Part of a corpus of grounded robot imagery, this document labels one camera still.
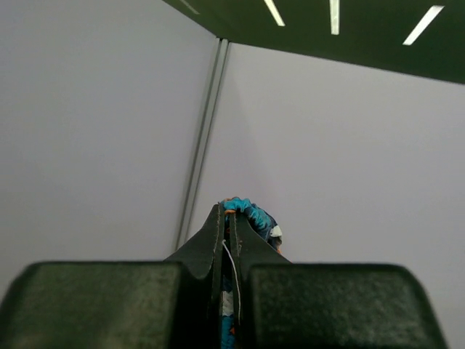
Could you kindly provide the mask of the colourful patterned shorts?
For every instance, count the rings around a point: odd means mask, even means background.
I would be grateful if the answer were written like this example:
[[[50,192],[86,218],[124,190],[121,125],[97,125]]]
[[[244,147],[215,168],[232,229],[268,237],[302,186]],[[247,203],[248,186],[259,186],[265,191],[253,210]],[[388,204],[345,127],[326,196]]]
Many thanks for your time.
[[[222,241],[222,322],[220,348],[238,348],[235,338],[234,307],[233,307],[233,273],[235,266],[230,258],[230,223],[229,214],[241,213],[254,230],[276,252],[281,253],[283,233],[272,215],[252,203],[248,198],[232,197],[220,202],[225,211],[225,232]]]

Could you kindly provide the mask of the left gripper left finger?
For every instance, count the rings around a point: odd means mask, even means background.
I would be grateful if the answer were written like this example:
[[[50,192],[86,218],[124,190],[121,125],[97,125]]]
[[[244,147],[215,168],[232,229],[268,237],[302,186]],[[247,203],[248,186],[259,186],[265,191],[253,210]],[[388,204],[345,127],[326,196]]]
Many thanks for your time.
[[[43,261],[1,301],[3,348],[219,348],[225,212],[162,261]]]

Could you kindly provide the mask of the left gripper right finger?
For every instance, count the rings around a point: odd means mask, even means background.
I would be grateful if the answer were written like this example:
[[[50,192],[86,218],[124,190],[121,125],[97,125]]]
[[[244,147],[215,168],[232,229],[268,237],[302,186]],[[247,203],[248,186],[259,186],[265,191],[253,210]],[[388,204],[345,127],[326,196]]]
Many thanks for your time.
[[[242,348],[446,348],[418,279],[401,265],[292,263],[230,214]]]

